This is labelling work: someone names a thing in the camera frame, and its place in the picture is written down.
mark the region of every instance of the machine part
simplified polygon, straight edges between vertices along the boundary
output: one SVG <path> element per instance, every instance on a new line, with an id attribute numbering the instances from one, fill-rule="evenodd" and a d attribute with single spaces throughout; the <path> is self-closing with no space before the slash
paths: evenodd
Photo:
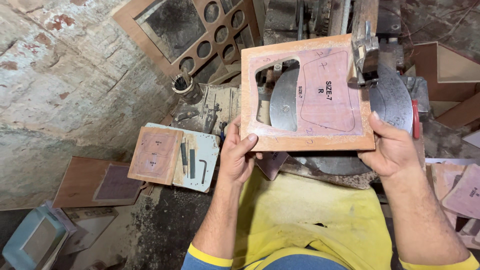
<path id="1" fill-rule="evenodd" d="M 353 4 L 352 52 L 356 74 L 349 82 L 375 86 L 378 82 L 378 38 L 375 36 L 379 0 L 356 0 Z"/>
<path id="2" fill-rule="evenodd" d="M 282 74 L 282 64 L 276 64 L 273 66 L 273 76 L 280 77 Z"/>
<path id="3" fill-rule="evenodd" d="M 370 87 L 378 83 L 378 38 L 372 37 L 372 24 L 365 22 L 365 38 L 353 40 L 353 61 L 357 68 L 357 83 L 359 86 Z"/>
<path id="4" fill-rule="evenodd" d="M 420 138 L 420 118 L 419 118 L 418 104 L 419 102 L 416 99 L 412 99 L 412 109 L 413 109 L 412 133 L 413 133 L 414 139 Z"/>
<path id="5" fill-rule="evenodd" d="M 297 0 L 297 12 L 296 12 L 296 21 L 297 21 L 297 40 L 302 39 L 303 35 L 303 17 L 305 15 L 305 3 L 303 0 Z"/>
<path id="6" fill-rule="evenodd" d="M 328 34 L 331 6 L 332 0 L 319 0 L 313 3 L 313 31 L 318 35 Z"/>
<path id="7" fill-rule="evenodd" d="M 350 0 L 331 0 L 327 36 L 347 33 L 350 6 Z"/>
<path id="8" fill-rule="evenodd" d="M 202 176 L 202 184 L 203 184 L 205 181 L 205 172 L 207 171 L 207 162 L 205 160 L 198 160 L 198 161 L 204 163 L 204 175 Z"/>
<path id="9" fill-rule="evenodd" d="M 428 112 L 430 110 L 430 102 L 428 100 L 427 81 L 423 77 L 400 76 L 403 83 L 407 87 L 410 97 L 418 101 L 418 111 Z"/>
<path id="10" fill-rule="evenodd" d="M 399 37 L 402 33 L 400 18 L 400 0 L 380 0 L 376 30 L 377 37 Z"/>
<path id="11" fill-rule="evenodd" d="M 270 0 L 265 17 L 264 45 L 297 40 L 297 32 L 292 28 L 296 14 L 296 1 Z"/>
<path id="12" fill-rule="evenodd" d="M 195 178 L 195 149 L 190 149 L 190 179 Z"/>
<path id="13" fill-rule="evenodd" d="M 184 112 L 178 114 L 175 117 L 174 121 L 178 122 L 178 121 L 182 121 L 182 120 L 185 120 L 185 119 L 193 118 L 193 117 L 198 116 L 198 115 L 199 115 L 198 110 L 184 111 Z"/>
<path id="14" fill-rule="evenodd" d="M 189 81 L 190 84 L 186 87 L 184 87 L 183 84 L 179 85 L 179 81 L 185 81 L 182 74 L 173 78 L 172 89 L 186 104 L 195 105 L 202 100 L 203 92 L 198 83 L 194 82 L 191 77 Z"/>
<path id="15" fill-rule="evenodd" d="M 220 139 L 222 141 L 225 141 L 225 127 L 228 125 L 227 122 L 220 122 L 220 124 L 218 125 L 218 128 L 220 129 Z"/>
<path id="16" fill-rule="evenodd" d="M 343 3 L 343 15 L 342 15 L 342 28 L 340 30 L 340 34 L 344 35 L 347 33 L 348 28 L 348 16 L 350 15 L 351 10 L 350 0 L 344 0 Z"/>
<path id="17" fill-rule="evenodd" d="M 270 122 L 272 127 L 297 130 L 297 80 L 300 63 L 295 61 L 280 76 L 270 99 Z"/>
<path id="18" fill-rule="evenodd" d="M 381 79 L 378 86 L 371 88 L 369 91 L 371 110 L 376 111 L 380 119 L 410 132 L 413 110 L 407 88 L 396 72 L 383 63 L 378 65 L 378 74 Z M 279 82 L 277 82 L 276 87 L 281 87 L 281 84 L 279 85 Z M 272 105 L 272 103 L 277 103 L 277 101 L 272 99 L 270 103 L 271 107 L 275 107 L 275 104 Z M 291 128 L 293 126 L 291 121 L 286 121 L 285 116 L 277 119 L 283 121 L 281 123 L 272 121 L 273 127 L 280 128 L 280 125 L 282 125 Z M 289 155 L 313 172 L 321 171 L 332 175 L 357 175 L 372 170 L 358 158 L 356 151 L 289 152 Z"/>

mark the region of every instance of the wooden scrap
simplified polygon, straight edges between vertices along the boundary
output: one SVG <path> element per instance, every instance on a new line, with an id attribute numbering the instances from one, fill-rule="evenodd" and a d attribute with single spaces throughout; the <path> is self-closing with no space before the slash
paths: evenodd
<path id="1" fill-rule="evenodd" d="M 480 232 L 480 220 L 470 219 L 460 231 L 463 235 L 476 236 Z"/>
<path id="2" fill-rule="evenodd" d="M 443 198 L 445 198 L 445 196 L 450 192 L 450 190 L 452 190 L 455 178 L 458 179 L 461 177 L 465 171 L 465 168 L 466 166 L 454 164 L 431 164 L 433 189 L 439 201 L 442 201 Z M 445 213 L 445 216 L 447 216 L 447 219 L 452 224 L 453 228 L 455 228 L 457 213 L 447 209 L 442 205 L 440 207 Z"/>
<path id="3" fill-rule="evenodd" d="M 467 166 L 462 178 L 442 201 L 443 206 L 462 215 L 480 219 L 480 167 Z"/>
<path id="4" fill-rule="evenodd" d="M 429 100 L 464 101 L 475 94 L 475 82 L 472 82 L 470 76 L 463 77 L 465 74 L 463 70 L 468 69 L 465 65 L 467 59 L 454 53 L 455 60 L 446 60 L 446 55 L 452 58 L 448 51 L 443 46 L 439 46 L 438 42 L 414 46 L 413 60 L 416 74 L 427 81 Z M 470 60 L 467 61 L 471 62 L 470 68 L 478 65 Z"/>
<path id="5" fill-rule="evenodd" d="M 132 205 L 142 181 L 127 177 L 130 164 L 72 157 L 54 208 Z"/>
<path id="6" fill-rule="evenodd" d="M 192 75 L 201 67 L 207 64 L 212 58 L 217 55 L 220 56 L 222 62 L 232 64 L 234 61 L 240 60 L 240 52 L 235 42 L 235 36 L 239 34 L 246 27 L 250 30 L 250 36 L 253 39 L 253 45 L 260 44 L 260 33 L 257 25 L 257 17 L 255 16 L 254 3 L 252 0 L 240 0 L 235 4 L 235 8 L 231 9 L 225 14 L 222 5 L 219 4 L 221 11 L 218 13 L 218 18 L 214 22 L 207 22 L 204 16 L 204 11 L 209 5 L 209 1 L 193 0 L 195 8 L 197 9 L 200 20 L 205 27 L 205 33 L 201 38 L 196 40 L 183 54 L 173 62 L 165 57 L 159 47 L 153 40 L 156 34 L 148 29 L 143 29 L 137 24 L 135 18 L 140 14 L 148 13 L 155 8 L 154 0 L 131 0 L 127 2 L 120 10 L 113 14 L 113 19 L 123 28 L 123 30 L 133 39 L 145 54 L 152 59 L 152 61 L 162 70 L 166 76 L 174 77 L 180 73 L 180 63 L 183 60 L 192 59 L 194 66 L 189 70 Z M 242 12 L 243 20 L 239 25 L 232 24 L 232 18 L 235 17 L 236 12 Z M 228 31 L 228 36 L 223 41 L 216 40 L 216 32 L 221 27 L 225 27 Z M 211 46 L 209 54 L 205 57 L 200 57 L 197 53 L 197 48 L 201 43 L 208 42 Z M 233 52 L 226 55 L 224 52 L 228 48 L 232 48 Z"/>
<path id="7" fill-rule="evenodd" d="M 256 160 L 258 167 L 270 180 L 275 180 L 280 167 L 288 158 L 287 152 L 263 152 L 264 158 Z"/>
<path id="8" fill-rule="evenodd" d="M 128 177 L 171 185 L 183 131 L 141 127 Z"/>

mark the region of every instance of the dusty surface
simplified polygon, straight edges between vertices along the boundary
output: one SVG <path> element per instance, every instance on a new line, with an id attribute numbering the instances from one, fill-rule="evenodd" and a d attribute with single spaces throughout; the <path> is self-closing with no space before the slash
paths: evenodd
<path id="1" fill-rule="evenodd" d="M 0 210 L 52 199 L 71 156 L 129 161 L 177 103 L 120 0 L 0 0 Z"/>

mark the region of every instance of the wooden block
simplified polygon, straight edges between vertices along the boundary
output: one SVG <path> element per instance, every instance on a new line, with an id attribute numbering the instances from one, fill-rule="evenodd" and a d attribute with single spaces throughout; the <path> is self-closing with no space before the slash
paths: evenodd
<path id="1" fill-rule="evenodd" d="M 241 138 L 259 136 L 253 151 L 374 149 L 365 89 L 347 84 L 350 34 L 273 44 L 242 51 Z M 273 128 L 256 120 L 258 71 L 296 59 L 297 130 Z"/>
<path id="2" fill-rule="evenodd" d="M 460 231 L 463 235 L 476 236 L 480 232 L 480 220 L 470 219 Z"/>
<path id="3" fill-rule="evenodd" d="M 467 166 L 462 178 L 442 201 L 443 206 L 462 215 L 480 219 L 480 167 Z"/>
<path id="4" fill-rule="evenodd" d="M 438 70 L 442 72 L 445 68 L 455 72 L 456 77 L 461 76 L 461 70 L 463 67 L 456 66 L 455 62 L 447 62 L 447 66 L 444 67 L 445 61 L 438 64 L 438 59 L 443 59 L 443 56 L 438 56 L 438 42 L 417 44 L 414 46 L 413 60 L 415 63 L 415 70 L 417 76 L 423 77 L 428 84 L 428 97 L 429 100 L 435 101 L 464 101 L 472 97 L 475 94 L 475 83 L 472 82 L 439 82 Z M 445 73 L 445 76 L 453 77 L 452 72 Z"/>
<path id="5" fill-rule="evenodd" d="M 142 181 L 127 178 L 130 164 L 72 157 L 54 208 L 132 205 Z"/>
<path id="6" fill-rule="evenodd" d="M 183 131 L 141 127 L 128 177 L 171 185 Z"/>
<path id="7" fill-rule="evenodd" d="M 480 118 L 480 93 L 449 109 L 435 120 L 451 129 L 457 129 L 478 118 Z"/>
<path id="8" fill-rule="evenodd" d="M 433 189 L 435 191 L 435 196 L 439 201 L 442 201 L 450 190 L 452 190 L 455 178 L 461 177 L 465 168 L 466 166 L 454 164 L 431 164 Z M 440 207 L 453 228 L 455 228 L 457 213 L 442 205 Z"/>

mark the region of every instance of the dark floor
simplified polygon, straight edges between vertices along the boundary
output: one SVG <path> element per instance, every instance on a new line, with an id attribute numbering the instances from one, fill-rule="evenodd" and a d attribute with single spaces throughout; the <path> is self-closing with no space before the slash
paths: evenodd
<path id="1" fill-rule="evenodd" d="M 423 115 L 421 120 L 428 158 L 480 158 L 480 149 L 461 140 L 465 135 L 464 130 L 451 130 L 428 115 Z M 164 187 L 156 206 L 149 203 L 145 205 L 143 215 L 148 216 L 135 216 L 136 226 L 142 232 L 138 245 L 149 249 L 143 250 L 137 258 L 129 259 L 125 269 L 180 269 L 186 250 L 208 210 L 213 191 L 212 188 L 205 194 L 181 187 Z M 385 221 L 392 236 L 391 267 L 393 270 L 401 270 L 393 235 L 393 221 L 390 218 Z"/>

